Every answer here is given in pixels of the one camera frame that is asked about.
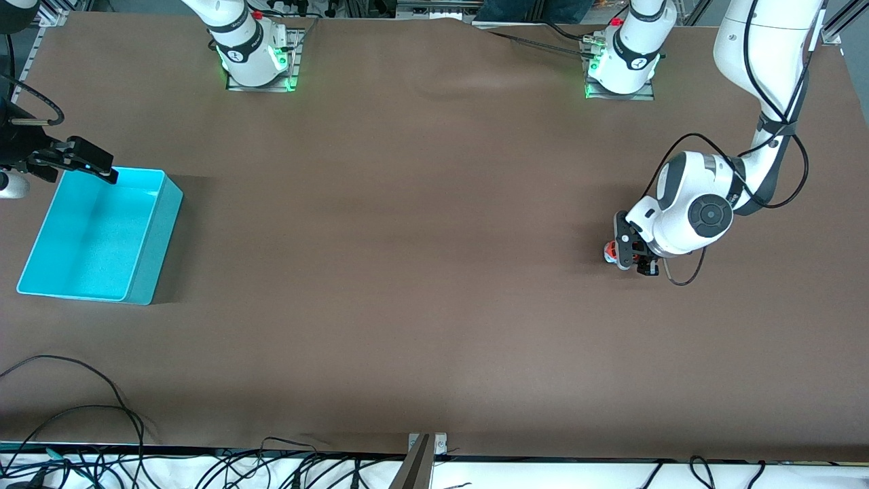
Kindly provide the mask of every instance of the blue jeans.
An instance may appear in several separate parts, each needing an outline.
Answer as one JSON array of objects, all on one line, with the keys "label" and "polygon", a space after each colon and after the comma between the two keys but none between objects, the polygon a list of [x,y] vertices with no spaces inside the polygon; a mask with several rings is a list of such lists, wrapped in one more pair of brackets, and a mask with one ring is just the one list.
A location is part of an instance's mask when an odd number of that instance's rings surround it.
[{"label": "blue jeans", "polygon": [[[543,19],[552,23],[580,23],[594,0],[547,0]],[[522,22],[534,7],[534,0],[484,0],[475,20]]]}]

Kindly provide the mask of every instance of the brown tabletop surface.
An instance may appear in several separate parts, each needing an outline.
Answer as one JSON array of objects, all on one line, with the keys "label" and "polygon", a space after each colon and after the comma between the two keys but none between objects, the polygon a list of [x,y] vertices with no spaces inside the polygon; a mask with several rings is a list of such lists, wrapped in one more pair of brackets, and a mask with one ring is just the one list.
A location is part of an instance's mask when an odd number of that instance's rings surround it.
[{"label": "brown tabletop surface", "polygon": [[[184,202],[147,307],[18,295],[54,186],[0,202],[2,364],[90,362],[150,443],[399,452],[431,430],[458,453],[869,460],[869,131],[839,49],[814,57],[792,204],[738,218],[688,287],[602,260],[678,136],[750,143],[759,106],[716,70],[715,32],[674,30],[656,100],[629,103],[453,20],[327,20],[298,91],[254,94],[223,89],[195,17],[74,14],[27,80],[66,111],[51,133],[166,170]],[[0,398],[2,439],[111,401],[52,362]],[[41,439],[135,438],[94,412]]]}]

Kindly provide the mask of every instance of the blue plastic bin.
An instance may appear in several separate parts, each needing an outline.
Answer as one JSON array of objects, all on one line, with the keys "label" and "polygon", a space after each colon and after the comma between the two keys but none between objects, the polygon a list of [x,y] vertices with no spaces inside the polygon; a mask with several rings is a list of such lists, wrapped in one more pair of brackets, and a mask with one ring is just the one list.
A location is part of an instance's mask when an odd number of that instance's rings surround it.
[{"label": "blue plastic bin", "polygon": [[151,303],[183,194],[163,171],[116,170],[114,185],[63,174],[18,292]]}]

